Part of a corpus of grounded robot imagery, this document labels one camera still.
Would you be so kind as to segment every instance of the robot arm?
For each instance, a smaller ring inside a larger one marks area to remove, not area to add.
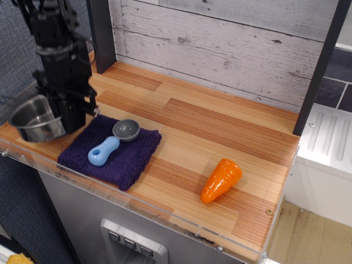
[[[97,115],[95,96],[89,85],[92,75],[85,40],[75,33],[77,13],[68,0],[12,0],[36,42],[44,71],[33,72],[37,89],[45,95],[67,133],[85,125],[86,113]]]

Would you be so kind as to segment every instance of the purple towel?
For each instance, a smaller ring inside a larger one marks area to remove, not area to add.
[[[58,163],[85,175],[117,185],[127,191],[139,178],[161,141],[158,130],[140,129],[131,142],[120,142],[107,162],[96,167],[88,160],[88,152],[113,136],[112,128],[118,120],[99,115],[58,157]]]

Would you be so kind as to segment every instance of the spoon handle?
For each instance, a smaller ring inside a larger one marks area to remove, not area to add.
[[[94,166],[103,166],[108,160],[111,152],[116,150],[120,145],[120,140],[115,136],[107,137],[104,142],[94,148],[88,153],[88,160]]]

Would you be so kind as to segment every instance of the dispenser buttons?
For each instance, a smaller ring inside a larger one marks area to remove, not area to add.
[[[125,245],[130,249],[136,249],[136,243],[125,238]]]
[[[150,249],[147,249],[146,247],[141,246],[141,252],[143,255],[146,255],[147,257],[153,257],[153,251]]]
[[[120,242],[120,236],[118,234],[109,231],[109,237],[116,242]]]

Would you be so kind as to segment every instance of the white wooden wall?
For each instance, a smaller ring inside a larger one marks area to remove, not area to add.
[[[120,61],[299,112],[338,0],[109,0]]]

